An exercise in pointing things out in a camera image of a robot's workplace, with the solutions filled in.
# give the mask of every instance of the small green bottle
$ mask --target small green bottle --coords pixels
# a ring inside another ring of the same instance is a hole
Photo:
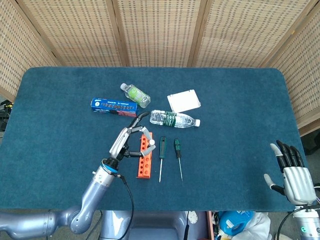
[[[131,99],[132,101],[138,103],[142,108],[146,108],[151,102],[149,95],[145,94],[143,91],[132,84],[127,85],[125,83],[122,83],[120,88],[124,91],[124,94],[128,99]]]

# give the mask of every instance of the plastic bottle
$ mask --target plastic bottle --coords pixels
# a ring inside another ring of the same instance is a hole
[[[160,110],[151,111],[150,123],[183,129],[192,126],[200,126],[199,119],[193,119],[192,117],[183,113]]]
[[[127,85],[122,83],[120,88],[124,91],[124,94],[128,99],[138,103],[142,108],[145,108],[151,102],[150,96],[133,84]]]

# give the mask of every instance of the cardboard box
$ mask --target cardboard box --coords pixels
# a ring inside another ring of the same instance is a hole
[[[129,101],[119,101],[94,97],[91,101],[94,112],[136,117],[138,115],[138,104]]]

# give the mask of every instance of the blue felt tabletop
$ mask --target blue felt tabletop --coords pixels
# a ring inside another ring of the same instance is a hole
[[[153,133],[151,179],[138,179],[139,160],[124,158],[137,210],[288,211],[293,206],[271,191],[264,173],[282,185],[269,144],[302,145],[283,75],[273,68],[38,67],[29,69],[0,147],[0,208],[65,209],[81,204],[92,171],[129,116],[93,112],[93,97],[129,101],[121,83],[151,97],[146,111],[170,111],[167,96],[194,89],[201,107],[185,113],[200,127],[173,128],[141,121]],[[162,180],[159,139],[167,137]],[[181,143],[179,163],[174,139]],[[130,150],[140,149],[140,135]],[[100,206],[129,210],[130,198],[115,179]]]

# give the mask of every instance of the green screwdriver handle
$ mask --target green screwdriver handle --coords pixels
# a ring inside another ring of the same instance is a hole
[[[176,139],[174,140],[173,146],[174,146],[176,158],[181,158],[181,153],[180,153],[180,141],[179,141],[179,139],[176,138]]]
[[[167,138],[165,136],[162,136],[160,138],[160,143],[159,143],[160,159],[165,158],[166,148],[167,148]]]

